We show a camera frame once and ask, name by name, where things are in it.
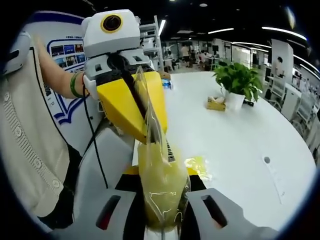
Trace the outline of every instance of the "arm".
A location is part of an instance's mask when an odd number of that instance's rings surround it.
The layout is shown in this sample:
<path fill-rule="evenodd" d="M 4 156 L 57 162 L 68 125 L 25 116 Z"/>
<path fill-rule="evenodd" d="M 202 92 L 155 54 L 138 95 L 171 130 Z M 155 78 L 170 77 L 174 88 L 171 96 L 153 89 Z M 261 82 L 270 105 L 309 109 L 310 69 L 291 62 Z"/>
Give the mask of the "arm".
<path fill-rule="evenodd" d="M 43 82 L 48 85 L 56 93 L 62 95 L 67 99 L 74 99 L 70 89 L 70 81 L 74 73 L 67 72 L 56 64 L 52 57 L 48 54 L 43 42 L 39 37 L 35 38 L 35 44 L 38 50 L 38 57 L 42 73 Z M 83 73 L 80 72 L 76 76 L 74 89 L 79 95 L 83 95 L 82 84 Z"/>

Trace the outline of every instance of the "beige cardigan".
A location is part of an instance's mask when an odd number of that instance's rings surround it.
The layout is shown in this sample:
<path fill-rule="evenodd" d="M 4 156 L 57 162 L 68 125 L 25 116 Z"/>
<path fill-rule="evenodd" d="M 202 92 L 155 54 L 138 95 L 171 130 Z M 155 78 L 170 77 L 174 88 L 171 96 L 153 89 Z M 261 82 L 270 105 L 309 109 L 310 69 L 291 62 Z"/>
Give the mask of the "beige cardigan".
<path fill-rule="evenodd" d="M 25 208 L 45 217 L 64 188 L 69 152 L 44 99 L 36 49 L 1 81 L 0 91 L 0 146 L 8 178 Z"/>

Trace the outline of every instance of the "green leaves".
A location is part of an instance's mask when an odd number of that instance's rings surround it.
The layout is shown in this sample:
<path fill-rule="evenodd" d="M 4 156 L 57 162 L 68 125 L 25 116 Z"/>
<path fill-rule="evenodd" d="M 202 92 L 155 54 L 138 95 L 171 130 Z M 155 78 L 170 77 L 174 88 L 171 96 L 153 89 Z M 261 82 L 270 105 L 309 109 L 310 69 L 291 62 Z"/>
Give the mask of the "green leaves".
<path fill-rule="evenodd" d="M 245 95 L 249 101 L 252 97 L 258 100 L 258 90 L 262 90 L 259 74 L 256 69 L 249 69 L 243 64 L 234 62 L 219 66 L 214 70 L 215 81 L 228 92 Z"/>

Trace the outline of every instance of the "potted plant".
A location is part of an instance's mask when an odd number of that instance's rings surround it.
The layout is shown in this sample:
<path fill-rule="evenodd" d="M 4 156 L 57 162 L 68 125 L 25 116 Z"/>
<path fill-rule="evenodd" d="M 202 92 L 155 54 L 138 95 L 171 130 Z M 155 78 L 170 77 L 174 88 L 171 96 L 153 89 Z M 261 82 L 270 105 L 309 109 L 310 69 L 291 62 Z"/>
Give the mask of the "potted plant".
<path fill-rule="evenodd" d="M 225 88 L 227 109 L 239 110 L 244 99 L 258 101 L 258 91 L 262 90 L 257 71 L 240 63 L 220 65 L 214 71 L 215 81 Z"/>

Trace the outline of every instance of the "green bracelet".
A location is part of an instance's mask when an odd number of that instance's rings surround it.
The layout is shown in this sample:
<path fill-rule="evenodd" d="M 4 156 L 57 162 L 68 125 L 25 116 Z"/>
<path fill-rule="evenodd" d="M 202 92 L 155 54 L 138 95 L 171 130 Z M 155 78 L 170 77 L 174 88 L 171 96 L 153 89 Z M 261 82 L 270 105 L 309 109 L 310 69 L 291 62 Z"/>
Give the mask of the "green bracelet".
<path fill-rule="evenodd" d="M 80 72 L 77 72 L 75 73 L 72 78 L 71 78 L 71 81 L 70 81 L 70 89 L 71 89 L 71 92 L 72 94 L 77 97 L 77 98 L 82 98 L 83 96 L 78 94 L 76 89 L 75 89 L 75 84 L 76 84 L 76 79 L 77 79 L 77 75 L 79 74 Z"/>

